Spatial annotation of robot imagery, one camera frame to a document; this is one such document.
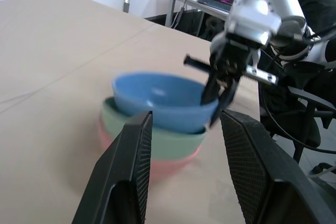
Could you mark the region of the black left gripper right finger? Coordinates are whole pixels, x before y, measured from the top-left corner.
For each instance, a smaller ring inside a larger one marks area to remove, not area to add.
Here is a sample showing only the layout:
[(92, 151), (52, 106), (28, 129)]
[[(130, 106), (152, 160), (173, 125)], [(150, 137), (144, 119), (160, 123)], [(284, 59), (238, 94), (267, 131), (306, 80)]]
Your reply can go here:
[(335, 223), (299, 165), (249, 115), (220, 115), (229, 171), (246, 223)]

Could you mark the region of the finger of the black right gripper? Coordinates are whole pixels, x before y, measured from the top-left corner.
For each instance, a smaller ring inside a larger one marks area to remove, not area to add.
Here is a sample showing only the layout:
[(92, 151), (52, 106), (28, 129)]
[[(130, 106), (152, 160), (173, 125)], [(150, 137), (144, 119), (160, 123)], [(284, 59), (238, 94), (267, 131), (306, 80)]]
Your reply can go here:
[(239, 78), (232, 79), (230, 85), (228, 85), (228, 87), (224, 89), (224, 91), (219, 96), (218, 106), (211, 117), (209, 128), (211, 128), (216, 123), (216, 121), (220, 116), (221, 110), (226, 109), (233, 101), (239, 81), (240, 81)]
[(219, 91), (223, 87), (223, 82), (217, 79), (216, 74), (210, 74), (201, 97), (201, 105), (206, 105), (217, 101), (220, 104)]

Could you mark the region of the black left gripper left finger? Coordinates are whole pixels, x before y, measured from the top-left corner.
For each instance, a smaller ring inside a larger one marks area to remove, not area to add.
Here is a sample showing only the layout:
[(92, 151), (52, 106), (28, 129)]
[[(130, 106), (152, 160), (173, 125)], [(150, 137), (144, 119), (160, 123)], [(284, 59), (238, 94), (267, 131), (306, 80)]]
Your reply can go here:
[(96, 162), (72, 223), (144, 223), (152, 112), (131, 118)]

